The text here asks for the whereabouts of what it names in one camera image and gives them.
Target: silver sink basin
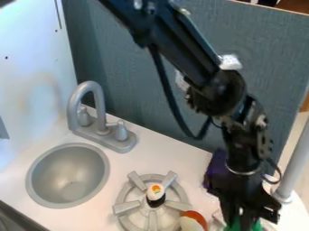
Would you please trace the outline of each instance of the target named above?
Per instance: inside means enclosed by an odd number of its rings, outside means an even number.
[[[41,155],[28,170],[30,197],[47,208],[71,208],[94,197],[108,180],[107,156],[85,143],[67,143]]]

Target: stove burner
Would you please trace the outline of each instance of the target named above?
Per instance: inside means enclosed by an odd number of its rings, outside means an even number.
[[[158,219],[164,216],[167,210],[173,211],[187,211],[192,209],[192,205],[189,203],[188,197],[184,192],[183,188],[175,180],[177,178],[176,173],[169,171],[166,176],[159,174],[146,174],[139,176],[135,171],[132,171],[127,175],[129,181],[125,184],[123,189],[120,191],[116,204],[113,206],[114,214],[118,216],[119,224],[126,231],[175,231],[180,229],[178,221],[174,222],[170,226],[161,227],[159,229]],[[146,193],[146,183],[157,183],[161,184],[165,191],[171,189],[179,198],[180,201],[169,200],[166,193],[159,200],[163,203],[157,207],[152,208],[147,202],[147,196],[141,200],[126,200],[128,194],[133,189],[138,188],[139,191]],[[139,212],[141,216],[147,218],[147,228],[143,229],[134,224],[130,219],[129,215],[134,212]]]

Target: white wall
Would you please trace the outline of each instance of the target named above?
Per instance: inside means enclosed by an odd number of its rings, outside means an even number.
[[[65,116],[75,87],[61,0],[15,1],[1,8],[0,116],[10,140],[0,140],[0,170]]]

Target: faucet base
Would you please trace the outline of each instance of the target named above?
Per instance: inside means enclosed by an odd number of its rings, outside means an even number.
[[[107,134],[97,134],[97,127],[97,120],[94,118],[92,125],[87,127],[80,126],[72,132],[118,153],[130,152],[136,145],[136,135],[130,131],[127,131],[127,139],[125,141],[118,141],[116,139],[116,126],[109,127],[110,132]]]

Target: white countertop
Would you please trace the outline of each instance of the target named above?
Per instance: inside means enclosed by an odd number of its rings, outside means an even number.
[[[116,120],[116,117],[108,115],[109,122]],[[138,141],[131,152],[119,154],[72,134],[66,121],[59,122],[46,136],[33,143],[0,171],[0,199],[52,231],[120,231],[122,229],[113,215],[112,206],[127,181],[126,175],[131,171],[163,175],[174,171],[194,210],[210,220],[211,214],[219,208],[219,201],[206,193],[201,182],[211,160],[211,153],[129,122],[126,122],[126,126],[136,133]],[[110,163],[108,182],[98,195],[77,207],[45,208],[28,196],[25,188],[26,172],[39,155],[64,143],[89,143],[101,149]],[[308,219],[306,225],[309,227],[308,215],[297,196],[294,206],[297,210],[293,211],[293,217],[297,219],[295,222],[305,225],[303,220]],[[285,229],[287,224],[284,223],[278,230],[291,230]]]

